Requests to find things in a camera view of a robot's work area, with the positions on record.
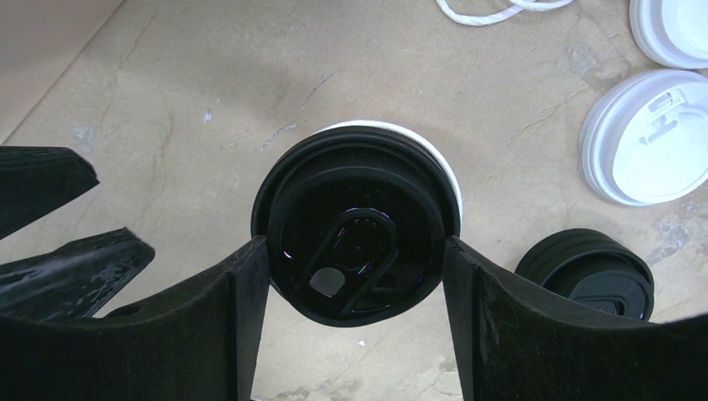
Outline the brown paper coffee cup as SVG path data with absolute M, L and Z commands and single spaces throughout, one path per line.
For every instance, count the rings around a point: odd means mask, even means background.
M 351 128 L 351 127 L 367 127 L 367 128 L 384 129 L 385 131 L 393 132 L 396 135 L 405 136 L 405 137 L 409 138 L 410 140 L 413 140 L 414 142 L 421 145 L 425 149 L 425 151 L 430 156 L 432 156 L 432 158 L 435 160 L 437 165 L 440 167 L 440 169 L 443 171 L 443 173 L 447 177 L 448 183 L 452 186 L 453 193 L 455 195 L 455 199 L 457 202 L 458 217 L 459 217 L 460 222 L 463 222 L 463 211 L 464 211 L 463 195 L 461 192 L 461 188 L 460 188 L 458 179 L 454 174 L 452 166 L 448 163 L 448 160 L 438 150 L 438 148 L 435 145 L 433 145 L 426 138 L 424 138 L 419 133 L 414 132 L 411 129 L 408 129 L 408 128 L 403 127 L 398 124 L 394 124 L 394 123 L 390 123 L 390 122 L 386 122 L 386 121 L 381 121 L 381 120 L 373 120 L 373 119 L 354 119 L 354 120 L 343 121 L 340 123 L 329 125 L 323 129 L 319 129 L 318 131 L 316 131 L 316 134 L 323 133 L 329 129 Z

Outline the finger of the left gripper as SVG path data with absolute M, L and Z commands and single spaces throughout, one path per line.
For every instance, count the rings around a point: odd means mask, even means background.
M 61 322 L 92 317 L 142 272 L 155 250 L 127 228 L 1 265 L 1 316 Z
M 1 238 L 99 184 L 91 164 L 66 147 L 1 147 Z

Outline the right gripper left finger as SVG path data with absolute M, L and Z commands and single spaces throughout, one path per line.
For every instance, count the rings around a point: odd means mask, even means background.
M 1 316 L 4 400 L 248 400 L 269 291 L 265 239 L 104 317 Z

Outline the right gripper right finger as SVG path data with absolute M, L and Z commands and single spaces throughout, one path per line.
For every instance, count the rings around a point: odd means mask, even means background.
M 601 312 L 508 271 L 455 236 L 442 283 L 466 400 L 704 400 L 707 318 Z

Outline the checkered paper bakery bag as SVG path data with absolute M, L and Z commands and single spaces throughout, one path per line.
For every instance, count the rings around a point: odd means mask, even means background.
M 1 141 L 24 121 L 121 4 L 1 2 Z

